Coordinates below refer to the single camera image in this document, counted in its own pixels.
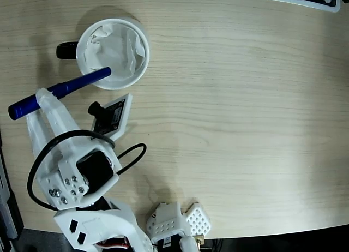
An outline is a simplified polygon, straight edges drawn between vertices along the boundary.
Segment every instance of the black mug handle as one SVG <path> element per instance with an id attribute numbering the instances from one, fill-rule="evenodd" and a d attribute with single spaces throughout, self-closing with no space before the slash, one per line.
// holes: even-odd
<path id="1" fill-rule="evenodd" d="M 64 42 L 57 46 L 56 56 L 59 59 L 76 59 L 77 42 Z"/>

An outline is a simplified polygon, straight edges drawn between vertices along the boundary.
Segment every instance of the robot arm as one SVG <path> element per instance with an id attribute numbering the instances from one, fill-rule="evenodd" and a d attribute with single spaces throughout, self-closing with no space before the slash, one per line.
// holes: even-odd
<path id="1" fill-rule="evenodd" d="M 67 136 L 62 141 L 57 139 L 74 133 L 82 135 L 86 130 L 80 130 L 51 92 L 40 89 L 36 98 L 56 136 L 51 139 L 39 110 L 27 115 L 35 162 L 42 158 L 47 145 L 54 142 L 47 155 L 39 160 L 36 180 L 50 204 L 45 207 L 58 211 L 54 219 L 74 249 L 88 252 L 126 252 L 125 249 L 128 252 L 153 252 L 154 249 L 158 252 L 198 252 L 193 235 L 207 234 L 210 230 L 209 219 L 198 204 L 187 214 L 181 213 L 178 202 L 160 204 L 147 223 L 146 234 L 137 225 L 128 205 L 103 197 L 118 181 L 119 175 L 146 151 L 142 143 L 125 151 L 126 154 L 138 146 L 143 147 L 139 157 L 124 168 L 113 151 L 113 141 L 125 132 L 132 100 L 130 94 L 104 107 L 98 103 L 90 106 L 88 112 L 95 116 L 92 130 L 98 136 L 92 139 Z"/>

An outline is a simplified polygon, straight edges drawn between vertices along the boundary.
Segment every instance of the black cable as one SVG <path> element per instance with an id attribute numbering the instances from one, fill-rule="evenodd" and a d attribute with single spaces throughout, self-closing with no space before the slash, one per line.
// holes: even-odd
<path id="1" fill-rule="evenodd" d="M 118 172 L 116 172 L 117 175 L 121 175 L 124 172 L 128 171 L 132 166 L 134 166 L 138 161 L 141 160 L 141 158 L 144 156 L 144 154 L 147 151 L 147 145 L 144 143 L 138 143 L 130 148 L 128 148 L 127 150 L 125 150 L 123 153 L 121 153 L 120 155 L 118 155 L 118 159 L 122 158 L 123 156 L 125 156 L 126 154 L 130 153 L 131 151 L 139 148 L 139 147 L 143 147 L 142 152 L 138 155 L 138 157 L 136 157 L 133 161 L 131 161 L 130 164 L 128 164 L 127 166 L 123 167 L 122 169 L 120 169 Z"/>
<path id="2" fill-rule="evenodd" d="M 217 239 L 212 240 L 212 252 L 217 252 Z"/>
<path id="3" fill-rule="evenodd" d="M 219 246 L 218 252 L 221 252 L 222 247 L 223 247 L 223 239 L 220 240 L 219 244 L 220 244 L 220 246 Z"/>
<path id="4" fill-rule="evenodd" d="M 29 197 L 38 205 L 45 207 L 47 209 L 58 211 L 56 207 L 53 207 L 47 203 L 42 202 L 40 199 L 38 199 L 33 192 L 33 182 L 35 178 L 35 174 L 40 166 L 40 164 L 43 162 L 47 154 L 59 143 L 62 141 L 76 137 L 76 136 L 89 136 L 97 139 L 104 140 L 105 142 L 109 143 L 112 148 L 115 148 L 115 143 L 112 141 L 109 137 L 90 131 L 90 130 L 72 130 L 68 131 L 66 133 L 60 134 L 59 136 L 56 136 L 54 139 L 52 139 L 50 142 L 47 143 L 47 145 L 41 150 L 40 154 L 37 156 L 36 160 L 33 163 L 33 166 L 29 172 L 28 181 L 27 181 L 27 190 Z"/>

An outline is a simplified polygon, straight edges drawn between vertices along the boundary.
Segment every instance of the white 3d-printed part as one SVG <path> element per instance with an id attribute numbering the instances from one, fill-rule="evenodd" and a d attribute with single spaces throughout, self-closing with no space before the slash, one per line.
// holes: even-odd
<path id="1" fill-rule="evenodd" d="M 186 212 L 186 222 L 190 224 L 191 235 L 206 236 L 212 228 L 208 215 L 199 203 L 194 203 Z"/>
<path id="2" fill-rule="evenodd" d="M 147 221 L 148 235 L 153 244 L 174 235 L 190 236 L 190 227 L 185 215 L 180 212 L 180 203 L 161 203 Z"/>

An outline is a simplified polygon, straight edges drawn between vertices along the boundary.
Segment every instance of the white perforated part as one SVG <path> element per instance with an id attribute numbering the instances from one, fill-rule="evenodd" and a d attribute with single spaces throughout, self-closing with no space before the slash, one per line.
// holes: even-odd
<path id="1" fill-rule="evenodd" d="M 164 222 L 163 224 L 156 225 L 154 228 L 156 235 L 163 232 L 172 231 L 175 228 L 175 221 L 169 220 L 167 222 Z"/>
<path id="2" fill-rule="evenodd" d="M 153 245 L 151 244 L 149 237 L 145 233 L 143 234 L 143 245 L 144 245 L 145 251 L 147 252 L 154 251 Z"/>
<path id="3" fill-rule="evenodd" d="M 205 236 L 211 230 L 212 225 L 209 217 L 199 203 L 194 203 L 185 215 L 186 222 L 190 224 L 192 235 L 203 234 Z"/>
<path id="4" fill-rule="evenodd" d="M 166 203 L 160 203 L 158 205 L 158 207 L 161 207 L 161 206 L 166 206 Z M 152 235 L 154 225 L 156 224 L 155 216 L 156 216 L 156 209 L 155 209 L 154 213 L 152 214 L 152 216 L 147 221 L 147 234 L 149 236 Z"/>

